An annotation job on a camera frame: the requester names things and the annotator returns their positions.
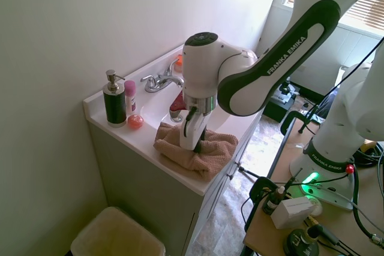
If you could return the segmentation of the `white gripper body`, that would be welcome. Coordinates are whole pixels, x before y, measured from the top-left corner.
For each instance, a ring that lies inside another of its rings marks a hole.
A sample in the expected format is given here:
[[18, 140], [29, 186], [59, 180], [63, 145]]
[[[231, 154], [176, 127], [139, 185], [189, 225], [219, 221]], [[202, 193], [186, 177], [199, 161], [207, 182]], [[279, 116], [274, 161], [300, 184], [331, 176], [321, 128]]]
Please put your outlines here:
[[194, 150], [207, 123], [207, 115], [200, 113], [198, 109], [191, 109], [181, 125], [180, 147], [186, 150]]

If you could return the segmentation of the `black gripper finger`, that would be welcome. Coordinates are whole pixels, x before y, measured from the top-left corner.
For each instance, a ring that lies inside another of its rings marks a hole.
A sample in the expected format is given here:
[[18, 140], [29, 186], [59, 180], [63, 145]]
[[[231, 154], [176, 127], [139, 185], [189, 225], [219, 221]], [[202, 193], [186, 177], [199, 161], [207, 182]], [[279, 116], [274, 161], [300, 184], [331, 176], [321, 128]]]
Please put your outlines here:
[[201, 152], [201, 150], [202, 150], [202, 141], [205, 140], [205, 134], [206, 134], [206, 130], [204, 129], [202, 131], [202, 134], [200, 135], [200, 138], [199, 138], [195, 148], [194, 148], [194, 152]]

